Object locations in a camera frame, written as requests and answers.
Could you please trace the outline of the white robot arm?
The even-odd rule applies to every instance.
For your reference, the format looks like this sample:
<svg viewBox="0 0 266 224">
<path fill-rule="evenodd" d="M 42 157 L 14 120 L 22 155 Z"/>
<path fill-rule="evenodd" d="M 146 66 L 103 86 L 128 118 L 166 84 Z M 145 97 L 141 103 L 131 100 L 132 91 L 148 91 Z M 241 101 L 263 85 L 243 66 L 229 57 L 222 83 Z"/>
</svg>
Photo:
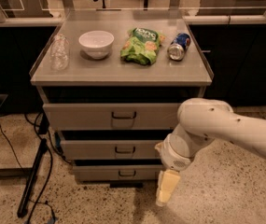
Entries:
<svg viewBox="0 0 266 224">
<path fill-rule="evenodd" d="M 177 187 L 180 172 L 196 153 L 221 139 L 266 160 L 266 119 L 238 115 L 223 101 L 191 98 L 177 110 L 178 124 L 155 149 L 165 169 L 159 173 L 156 205 L 165 206 Z"/>
</svg>

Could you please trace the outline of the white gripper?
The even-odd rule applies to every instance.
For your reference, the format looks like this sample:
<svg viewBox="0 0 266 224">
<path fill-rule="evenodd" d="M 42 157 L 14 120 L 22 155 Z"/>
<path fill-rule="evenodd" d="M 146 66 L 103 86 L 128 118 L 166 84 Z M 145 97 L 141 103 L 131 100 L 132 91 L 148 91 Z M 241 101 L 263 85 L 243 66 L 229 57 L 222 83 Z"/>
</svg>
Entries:
<svg viewBox="0 0 266 224">
<path fill-rule="evenodd" d="M 193 158 L 189 155 L 189 147 L 184 139 L 175 134 L 168 134 L 155 149 L 159 152 L 161 163 L 167 169 L 160 171 L 156 191 L 156 205 L 165 206 L 180 180 L 180 171 L 189 167 Z"/>
</svg>

